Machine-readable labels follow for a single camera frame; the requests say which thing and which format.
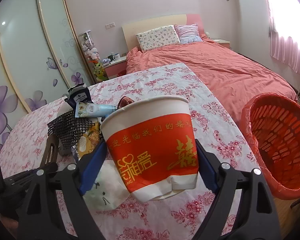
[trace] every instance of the pink wall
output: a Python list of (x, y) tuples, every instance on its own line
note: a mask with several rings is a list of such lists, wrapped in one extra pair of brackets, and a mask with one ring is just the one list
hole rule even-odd
[[(238, 14), (235, 0), (66, 0), (77, 33), (92, 31), (101, 57), (128, 52), (121, 26), (151, 17), (200, 14), (212, 38), (237, 47)], [(116, 27), (106, 30), (105, 25)]]
[(256, 60), (299, 89), (300, 75), (270, 56), (269, 14), (266, 0), (238, 0), (238, 52)]

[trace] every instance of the headboard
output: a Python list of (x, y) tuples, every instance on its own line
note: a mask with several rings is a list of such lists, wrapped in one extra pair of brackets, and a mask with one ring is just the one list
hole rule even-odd
[(122, 26), (124, 37), (128, 46), (128, 50), (139, 46), (136, 34), (146, 32), (155, 28), (167, 25), (190, 25), (197, 23), (199, 27), (199, 34), (204, 34), (203, 23), (199, 14), (177, 14), (168, 15), (156, 18), (150, 18), (134, 23), (125, 24)]

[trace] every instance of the pink bedsheet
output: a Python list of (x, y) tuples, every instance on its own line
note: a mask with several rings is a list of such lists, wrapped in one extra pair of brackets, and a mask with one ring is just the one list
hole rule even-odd
[(273, 92), (292, 100), (295, 91), (278, 74), (230, 49), (206, 39), (127, 55), (127, 74), (148, 68), (185, 63), (228, 111), (238, 125), (244, 105), (255, 95)]

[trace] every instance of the purple flower decal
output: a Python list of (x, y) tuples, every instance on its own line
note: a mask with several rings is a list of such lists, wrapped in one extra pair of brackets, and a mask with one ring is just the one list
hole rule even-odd
[(48, 70), (49, 70), (49, 68), (58, 69), (56, 62), (52, 58), (48, 57), (47, 65), (48, 65), (48, 68), (47, 68)]
[(2, 147), (3, 147), (3, 145), (4, 145), (4, 143), (6, 142), (6, 140), (7, 140), (7, 138), (8, 138), (8, 136), (9, 136), (9, 132), (4, 132), (3, 134), (2, 134), (2, 136), (1, 136), (1, 141), (2, 141), (2, 144), (0, 143), (0, 151), (1, 151), (1, 149), (2, 149)]
[(0, 134), (8, 125), (6, 113), (12, 113), (18, 106), (18, 97), (11, 95), (6, 98), (8, 92), (7, 86), (0, 86)]
[(67, 66), (68, 66), (68, 63), (64, 63), (64, 64), (63, 64), (63, 67), (67, 67)]
[(83, 83), (83, 78), (81, 78), (80, 76), (80, 72), (77, 72), (75, 75), (71, 76), (71, 80), (75, 83), (75, 85)]
[(26, 98), (25, 101), (31, 111), (39, 109), (40, 107), (47, 104), (47, 100), (41, 100), (43, 97), (43, 92), (40, 90), (34, 91), (33, 93), (33, 100), (31, 98)]

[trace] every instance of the window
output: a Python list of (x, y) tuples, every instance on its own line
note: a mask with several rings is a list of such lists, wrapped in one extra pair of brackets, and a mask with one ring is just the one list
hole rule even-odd
[(273, 31), (293, 39), (300, 48), (300, 3), (298, 0), (268, 0)]

